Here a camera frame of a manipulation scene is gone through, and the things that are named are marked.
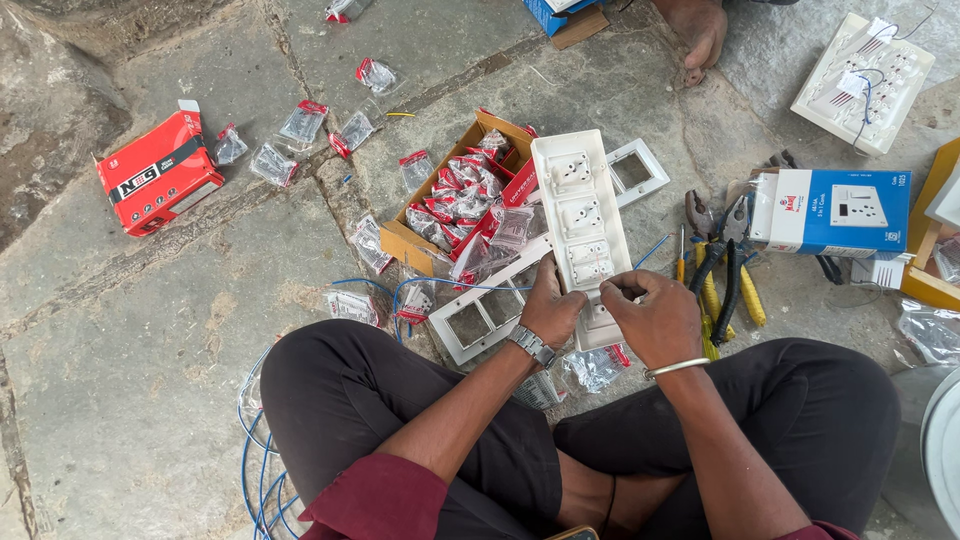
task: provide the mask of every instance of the silver bangle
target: silver bangle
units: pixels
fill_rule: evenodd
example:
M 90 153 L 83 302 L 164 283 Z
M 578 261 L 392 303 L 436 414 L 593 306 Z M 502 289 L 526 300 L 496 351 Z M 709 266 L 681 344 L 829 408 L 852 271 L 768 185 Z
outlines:
M 657 375 L 663 375 L 664 373 L 669 373 L 671 371 L 677 371 L 678 369 L 684 369 L 685 367 L 693 366 L 702 366 L 704 364 L 709 364 L 709 358 L 694 358 L 692 360 L 684 360 L 683 362 L 677 362 L 675 364 L 670 364 L 668 366 L 659 367 L 657 369 L 647 369 L 643 368 L 643 378 L 646 380 L 653 380 Z

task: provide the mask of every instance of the screwdriver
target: screwdriver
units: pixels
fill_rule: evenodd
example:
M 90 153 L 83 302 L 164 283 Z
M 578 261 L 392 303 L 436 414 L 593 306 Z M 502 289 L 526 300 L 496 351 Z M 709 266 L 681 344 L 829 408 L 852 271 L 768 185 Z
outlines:
M 677 255 L 677 281 L 684 282 L 684 224 L 680 224 L 680 253 Z

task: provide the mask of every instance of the person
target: person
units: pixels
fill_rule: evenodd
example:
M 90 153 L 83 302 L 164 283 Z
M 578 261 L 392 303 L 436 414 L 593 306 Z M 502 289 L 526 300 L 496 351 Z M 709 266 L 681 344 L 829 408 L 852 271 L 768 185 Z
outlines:
M 600 291 L 647 368 L 703 355 L 700 311 L 681 283 L 635 270 Z M 559 350 L 586 302 L 561 294 L 549 254 L 519 324 Z M 876 363 L 808 339 L 661 373 L 552 431 L 511 398 L 540 369 L 507 341 L 463 376 L 344 320 L 281 338 L 261 394 L 309 502 L 301 538 L 536 540 L 578 526 L 603 540 L 855 538 L 900 416 Z
M 727 12 L 722 0 L 651 0 L 673 30 L 683 38 L 690 52 L 684 58 L 686 85 L 704 80 L 704 70 L 720 58 L 727 36 Z M 788 6 L 798 0 L 750 0 L 760 4 Z

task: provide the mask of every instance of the shirt sleeve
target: shirt sleeve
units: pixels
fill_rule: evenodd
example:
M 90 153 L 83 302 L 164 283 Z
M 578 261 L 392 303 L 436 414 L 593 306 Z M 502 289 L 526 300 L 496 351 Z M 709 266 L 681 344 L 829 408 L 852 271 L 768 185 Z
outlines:
M 859 537 L 845 528 L 814 521 L 813 525 L 795 530 L 777 540 L 859 540 Z
M 303 510 L 313 521 L 301 540 L 431 540 L 446 483 L 429 469 L 391 454 L 353 462 Z

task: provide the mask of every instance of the wristwatch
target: wristwatch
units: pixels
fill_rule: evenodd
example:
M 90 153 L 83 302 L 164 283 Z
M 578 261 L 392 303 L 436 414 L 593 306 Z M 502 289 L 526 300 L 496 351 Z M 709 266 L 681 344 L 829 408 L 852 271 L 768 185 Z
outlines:
M 514 331 L 510 332 L 510 335 L 507 336 L 507 339 L 515 342 L 522 347 L 524 351 L 530 353 L 534 360 L 543 366 L 543 369 L 550 369 L 554 360 L 557 359 L 557 353 L 554 353 L 553 349 L 545 345 L 542 339 L 526 327 L 516 325 Z

